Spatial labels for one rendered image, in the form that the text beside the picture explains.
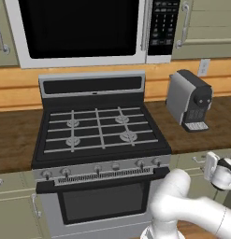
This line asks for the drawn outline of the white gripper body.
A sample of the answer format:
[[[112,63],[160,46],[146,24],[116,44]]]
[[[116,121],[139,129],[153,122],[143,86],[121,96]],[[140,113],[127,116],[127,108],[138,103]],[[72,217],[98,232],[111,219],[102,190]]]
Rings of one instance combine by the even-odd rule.
[[[204,178],[206,180],[211,181],[213,174],[216,170],[218,160],[219,160],[219,157],[212,151],[209,151],[207,153],[205,167],[204,167]]]

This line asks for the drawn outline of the green drawer front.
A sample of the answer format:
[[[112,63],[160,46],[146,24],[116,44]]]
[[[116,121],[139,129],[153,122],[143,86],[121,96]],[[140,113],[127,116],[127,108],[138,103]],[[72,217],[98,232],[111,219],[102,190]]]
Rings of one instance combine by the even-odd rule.
[[[0,174],[0,178],[4,180],[0,186],[0,194],[31,190],[36,187],[34,175],[31,171]]]
[[[231,159],[231,148],[223,148],[223,149],[213,149],[216,155],[220,158],[229,158]],[[189,175],[203,174],[203,170],[205,167],[205,163],[196,163],[192,160],[194,156],[207,155],[208,151],[198,151],[198,152],[190,152],[190,153],[182,153],[172,155],[170,158],[169,169],[179,168],[187,172]]]

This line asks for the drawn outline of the green base cupboard door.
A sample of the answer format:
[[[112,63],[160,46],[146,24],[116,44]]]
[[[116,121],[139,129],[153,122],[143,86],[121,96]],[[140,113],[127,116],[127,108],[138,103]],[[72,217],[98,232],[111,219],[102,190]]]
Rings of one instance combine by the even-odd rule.
[[[189,198],[196,199],[206,196],[231,209],[231,192],[216,190],[201,174],[190,175],[190,178],[191,184],[187,194]]]
[[[0,239],[46,239],[31,196],[0,199]]]

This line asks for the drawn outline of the grey and black coffee machine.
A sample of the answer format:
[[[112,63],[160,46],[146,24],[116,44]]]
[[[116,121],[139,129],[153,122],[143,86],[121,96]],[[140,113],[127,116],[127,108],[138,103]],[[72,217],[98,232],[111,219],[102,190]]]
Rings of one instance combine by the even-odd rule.
[[[166,108],[187,132],[206,131],[205,116],[211,107],[212,87],[189,70],[181,69],[169,76]]]

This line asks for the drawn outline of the silver and black stove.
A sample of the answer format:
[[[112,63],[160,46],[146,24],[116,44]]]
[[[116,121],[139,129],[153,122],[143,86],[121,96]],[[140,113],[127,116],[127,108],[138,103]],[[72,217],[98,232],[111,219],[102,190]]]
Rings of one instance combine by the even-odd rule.
[[[171,148],[144,105],[144,72],[41,75],[38,83],[43,115],[32,160],[36,183],[65,186],[168,168]],[[137,160],[145,162],[143,168]],[[99,174],[96,165],[102,166]],[[61,174],[65,167],[69,177]],[[51,171],[49,180],[45,170]]]

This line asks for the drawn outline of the oven door with window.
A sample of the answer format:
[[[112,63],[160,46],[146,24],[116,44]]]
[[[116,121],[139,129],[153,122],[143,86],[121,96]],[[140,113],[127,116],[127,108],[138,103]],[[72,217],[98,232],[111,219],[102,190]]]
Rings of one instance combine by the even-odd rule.
[[[143,176],[126,176],[57,186],[36,184],[51,239],[133,239],[150,224],[149,204],[169,173],[154,168]]]

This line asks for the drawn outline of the white wall socket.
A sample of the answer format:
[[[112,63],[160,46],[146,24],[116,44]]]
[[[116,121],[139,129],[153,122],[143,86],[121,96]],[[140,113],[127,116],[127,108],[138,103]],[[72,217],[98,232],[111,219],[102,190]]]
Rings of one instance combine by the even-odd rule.
[[[197,71],[199,77],[205,77],[209,69],[210,59],[201,59]]]

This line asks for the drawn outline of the green wall cupboard door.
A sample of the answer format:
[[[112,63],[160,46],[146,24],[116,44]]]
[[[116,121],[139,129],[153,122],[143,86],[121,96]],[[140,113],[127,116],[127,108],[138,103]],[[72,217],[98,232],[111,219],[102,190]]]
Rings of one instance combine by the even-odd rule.
[[[231,58],[231,0],[188,0],[191,9],[187,36],[184,45],[177,49],[184,1],[180,0],[172,59]]]
[[[5,0],[0,0],[0,29],[3,41],[10,48],[9,55],[0,49],[0,66],[17,66],[19,64],[13,35],[7,15]]]

